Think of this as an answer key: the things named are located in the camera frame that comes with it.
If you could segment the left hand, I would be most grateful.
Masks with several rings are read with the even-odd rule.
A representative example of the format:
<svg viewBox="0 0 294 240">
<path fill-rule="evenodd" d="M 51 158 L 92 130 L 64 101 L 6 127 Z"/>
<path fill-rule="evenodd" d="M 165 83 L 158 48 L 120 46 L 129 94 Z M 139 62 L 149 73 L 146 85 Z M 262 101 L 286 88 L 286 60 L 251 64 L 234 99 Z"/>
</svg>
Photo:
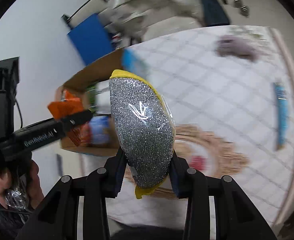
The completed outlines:
<svg viewBox="0 0 294 240">
<path fill-rule="evenodd" d="M 29 183 L 25 187 L 25 191 L 29 197 L 29 203 L 33 209 L 35 209 L 44 199 L 38 173 L 39 166 L 35 163 L 34 160 L 30 160 Z M 17 184 L 17 175 L 12 175 L 8 168 L 0 172 L 0 205 L 3 208 L 9 208 L 6 196 L 9 190 L 13 190 Z"/>
</svg>

